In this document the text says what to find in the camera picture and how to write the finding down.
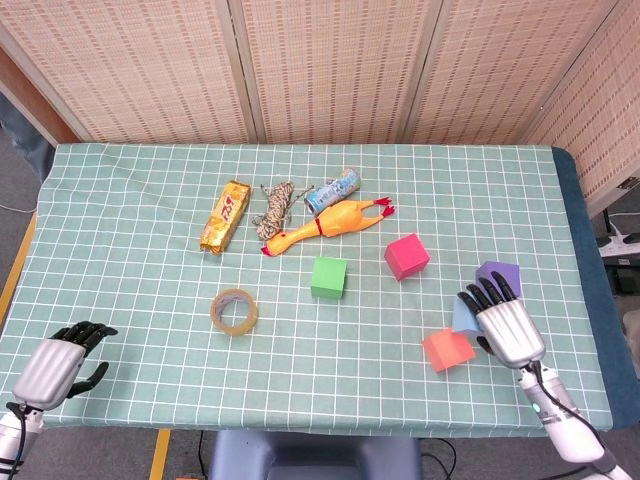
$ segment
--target can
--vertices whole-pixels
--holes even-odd
[[[320,214],[325,208],[344,200],[360,188],[360,175],[352,168],[345,168],[342,175],[327,183],[304,199],[309,212],[313,215]]]

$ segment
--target yellow rubber chicken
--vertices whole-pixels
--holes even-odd
[[[386,205],[387,207],[377,217],[365,217],[362,210],[373,205]],[[305,238],[318,235],[335,237],[341,233],[359,232],[375,225],[393,212],[395,212],[395,208],[391,205],[389,197],[366,202],[343,200],[327,208],[315,220],[299,229],[278,233],[267,242],[267,245],[262,248],[262,252],[270,257],[275,257]]]

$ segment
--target floor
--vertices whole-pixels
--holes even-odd
[[[28,164],[20,159],[4,133],[0,131],[0,204],[29,210],[35,205],[39,182]],[[624,197],[615,211],[637,211],[640,188],[632,197]],[[30,215],[0,208],[0,285],[4,285]],[[597,220],[594,229],[604,234]],[[616,217],[621,231],[640,231],[640,217]],[[621,313],[640,308],[640,297],[616,299]],[[65,478],[67,480],[122,480],[148,478],[153,457],[156,430],[141,428],[59,428],[45,431],[34,446],[20,480]],[[633,477],[640,478],[640,427],[607,432],[607,445],[619,463]],[[165,479],[195,476],[200,472],[197,447],[199,432],[172,432],[165,467]],[[207,432],[203,444],[205,464],[209,464],[215,433]],[[571,467],[555,452],[547,438],[455,439],[458,461],[455,478],[535,479],[565,472]],[[452,462],[446,445],[434,440],[422,441],[423,452],[438,456],[445,465]],[[428,457],[423,457],[424,478],[441,480],[444,474]]]

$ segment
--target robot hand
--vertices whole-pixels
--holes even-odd
[[[103,338],[117,333],[101,323],[80,322],[40,342],[13,388],[16,402],[7,403],[11,413],[0,419],[0,480],[18,472],[42,431],[44,411],[88,392],[102,380],[107,362],[86,380],[75,382],[87,355]]]
[[[458,297],[478,319],[484,337],[478,343],[506,367],[519,370],[524,390],[560,456],[578,464],[590,464],[596,474],[589,479],[630,480],[598,432],[580,415],[557,372],[541,363],[546,347],[524,304],[498,272],[491,272],[501,292],[486,278],[467,285]]]

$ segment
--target gold candy bar wrapper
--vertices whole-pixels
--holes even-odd
[[[251,195],[251,186],[230,181],[213,208],[207,225],[200,235],[200,250],[209,250],[215,255],[225,251],[236,231]]]

